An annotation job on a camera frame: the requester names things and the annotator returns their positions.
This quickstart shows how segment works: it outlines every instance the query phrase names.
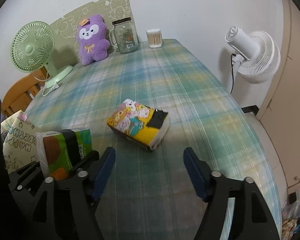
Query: orange tag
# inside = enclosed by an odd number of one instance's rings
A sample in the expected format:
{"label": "orange tag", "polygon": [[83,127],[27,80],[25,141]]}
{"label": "orange tag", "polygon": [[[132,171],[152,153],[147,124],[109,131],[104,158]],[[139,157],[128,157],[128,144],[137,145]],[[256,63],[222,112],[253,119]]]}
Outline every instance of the orange tag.
{"label": "orange tag", "polygon": [[68,174],[64,168],[58,168],[50,176],[54,177],[56,180],[63,180],[68,178]]}
{"label": "orange tag", "polygon": [[79,24],[80,24],[81,26],[84,26],[84,25],[86,25],[88,22],[89,22],[89,20],[88,20],[87,18],[84,18],[83,20],[81,20],[81,21],[79,22]]}

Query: green fan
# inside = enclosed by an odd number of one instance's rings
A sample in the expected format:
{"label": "green fan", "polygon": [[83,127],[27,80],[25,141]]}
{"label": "green fan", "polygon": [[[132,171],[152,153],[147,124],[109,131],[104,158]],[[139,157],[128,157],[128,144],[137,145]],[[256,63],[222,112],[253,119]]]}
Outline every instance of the green fan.
{"label": "green fan", "polygon": [[53,48],[54,36],[50,26],[44,22],[28,23],[17,32],[13,39],[12,62],[18,70],[26,73],[45,67],[50,75],[45,87],[50,88],[73,69],[70,65],[56,69],[51,58]]}

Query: plaid tablecloth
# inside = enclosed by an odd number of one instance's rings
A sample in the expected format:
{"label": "plaid tablecloth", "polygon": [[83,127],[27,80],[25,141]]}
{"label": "plaid tablecloth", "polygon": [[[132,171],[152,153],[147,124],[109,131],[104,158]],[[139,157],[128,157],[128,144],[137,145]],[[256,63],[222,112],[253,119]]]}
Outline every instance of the plaid tablecloth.
{"label": "plaid tablecloth", "polygon": [[[136,52],[111,54],[76,65],[48,96],[38,94],[26,113],[45,131],[89,127],[93,148],[116,150],[116,163],[96,217],[105,239],[192,240],[205,203],[195,194],[183,165],[183,149],[224,175],[251,176],[267,201],[281,235],[281,209],[264,150],[231,95],[176,40],[159,49],[141,43]],[[145,152],[106,125],[126,98],[169,112],[161,145]],[[227,239],[234,202],[229,201],[221,239]]]}

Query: purple plush toy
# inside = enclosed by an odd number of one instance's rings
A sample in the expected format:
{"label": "purple plush toy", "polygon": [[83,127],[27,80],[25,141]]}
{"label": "purple plush toy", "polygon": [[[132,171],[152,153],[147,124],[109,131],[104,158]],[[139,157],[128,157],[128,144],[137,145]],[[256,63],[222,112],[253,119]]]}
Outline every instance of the purple plush toy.
{"label": "purple plush toy", "polygon": [[106,40],[106,24],[100,14],[89,18],[89,23],[80,26],[77,34],[77,41],[80,44],[80,55],[83,65],[88,65],[94,61],[105,59],[107,49],[110,47]]}

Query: wall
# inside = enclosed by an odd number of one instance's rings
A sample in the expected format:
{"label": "wall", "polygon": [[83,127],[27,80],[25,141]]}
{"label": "wall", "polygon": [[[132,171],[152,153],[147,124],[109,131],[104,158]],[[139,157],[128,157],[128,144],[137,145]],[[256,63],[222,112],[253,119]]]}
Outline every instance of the wall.
{"label": "wall", "polygon": [[[10,45],[24,24],[40,20],[51,24],[67,12],[97,0],[7,0],[0,9],[0,98],[24,73],[10,60]],[[228,88],[230,54],[224,35],[236,24],[246,31],[264,30],[281,47],[282,0],[130,0],[138,35],[161,28],[163,38],[179,40]],[[152,17],[144,17],[144,11]],[[237,78],[233,96],[241,107],[260,106],[270,82],[251,85]]]}

